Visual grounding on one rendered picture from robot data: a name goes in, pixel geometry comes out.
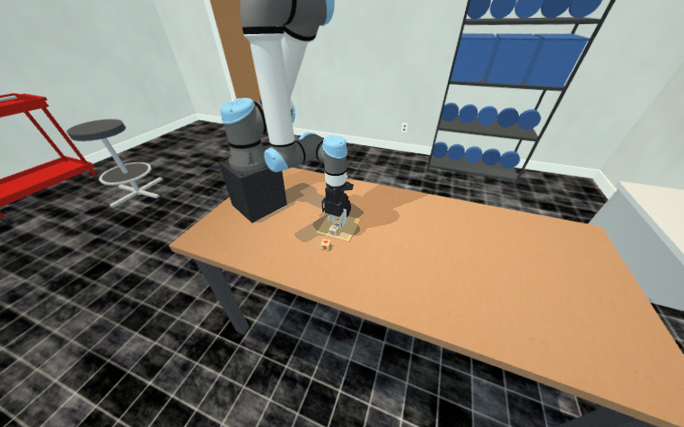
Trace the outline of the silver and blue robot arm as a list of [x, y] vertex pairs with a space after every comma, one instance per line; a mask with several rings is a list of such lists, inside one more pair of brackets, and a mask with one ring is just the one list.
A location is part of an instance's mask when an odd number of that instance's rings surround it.
[[[233, 170], [268, 166], [279, 172], [316, 159], [324, 162], [327, 184], [351, 184], [346, 181], [344, 137], [307, 132], [294, 140], [291, 96], [308, 45], [304, 42], [315, 40], [319, 27], [330, 22], [334, 6], [335, 0], [241, 0], [241, 26], [250, 42], [260, 100], [254, 101], [255, 107], [248, 98], [229, 100], [220, 108]], [[267, 150], [259, 136], [265, 133], [271, 146]]]

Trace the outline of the tan flat mat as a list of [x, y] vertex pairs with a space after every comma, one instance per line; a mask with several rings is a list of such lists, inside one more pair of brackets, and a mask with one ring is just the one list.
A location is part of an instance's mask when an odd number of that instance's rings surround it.
[[335, 238], [338, 240], [347, 241], [347, 242], [349, 242], [351, 240], [351, 238], [355, 232], [355, 229], [361, 220], [361, 219], [357, 219], [357, 218], [348, 216], [344, 227], [339, 228], [339, 232], [338, 232], [337, 236], [334, 236], [334, 235], [329, 234], [329, 228], [333, 224], [333, 222], [331, 220], [328, 222], [328, 218], [329, 218], [329, 215], [327, 216], [327, 218], [325, 219], [323, 224], [320, 226], [317, 233], [331, 237], [331, 238]]

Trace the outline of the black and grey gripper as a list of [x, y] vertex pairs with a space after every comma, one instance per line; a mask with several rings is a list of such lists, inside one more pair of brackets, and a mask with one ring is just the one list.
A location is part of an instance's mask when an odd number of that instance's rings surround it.
[[[339, 219], [339, 225], [342, 223], [342, 228], [344, 227], [347, 217], [351, 211], [351, 204], [350, 201], [348, 200], [348, 196], [344, 191], [341, 191], [342, 188], [346, 186], [346, 183], [344, 183], [342, 186], [338, 187], [332, 187], [329, 184], [326, 183], [326, 188], [325, 188], [325, 197], [321, 201], [322, 204], [325, 205], [325, 207], [322, 207], [322, 212], [325, 211], [325, 214], [329, 214], [328, 222], [331, 220], [334, 224], [334, 221], [336, 220], [336, 216], [340, 217]], [[334, 188], [334, 189], [333, 189]], [[333, 189], [333, 190], [332, 190]], [[336, 194], [332, 194], [336, 193]], [[330, 199], [329, 199], [329, 194], [330, 194]], [[327, 198], [327, 201], [326, 201]]]

